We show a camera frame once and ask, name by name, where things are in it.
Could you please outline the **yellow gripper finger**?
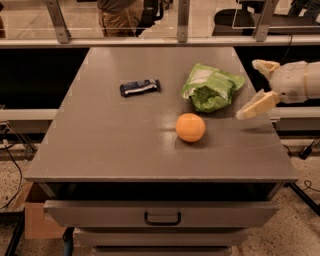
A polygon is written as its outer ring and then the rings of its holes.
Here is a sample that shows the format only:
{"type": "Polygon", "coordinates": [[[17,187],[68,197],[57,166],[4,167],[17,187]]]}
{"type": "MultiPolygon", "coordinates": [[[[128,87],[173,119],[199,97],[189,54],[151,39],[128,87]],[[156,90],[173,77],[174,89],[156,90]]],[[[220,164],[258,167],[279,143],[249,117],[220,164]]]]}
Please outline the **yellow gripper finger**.
{"type": "Polygon", "coordinates": [[[255,59],[252,61],[252,66],[267,80],[271,79],[272,73],[280,67],[278,62],[255,59]]]}
{"type": "Polygon", "coordinates": [[[264,90],[260,90],[248,103],[237,111],[236,118],[238,120],[245,120],[253,118],[259,114],[266,113],[274,108],[280,100],[281,98],[278,93],[274,91],[265,92],[264,90]]]}

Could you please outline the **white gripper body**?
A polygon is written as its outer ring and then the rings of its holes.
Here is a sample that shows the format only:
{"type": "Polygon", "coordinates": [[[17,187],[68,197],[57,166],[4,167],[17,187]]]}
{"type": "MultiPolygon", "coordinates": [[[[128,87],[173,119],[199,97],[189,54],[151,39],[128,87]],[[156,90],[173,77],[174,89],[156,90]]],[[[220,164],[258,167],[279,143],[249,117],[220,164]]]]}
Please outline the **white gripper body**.
{"type": "Polygon", "coordinates": [[[319,99],[320,62],[299,61],[280,66],[272,73],[269,84],[285,104],[319,99]]]}

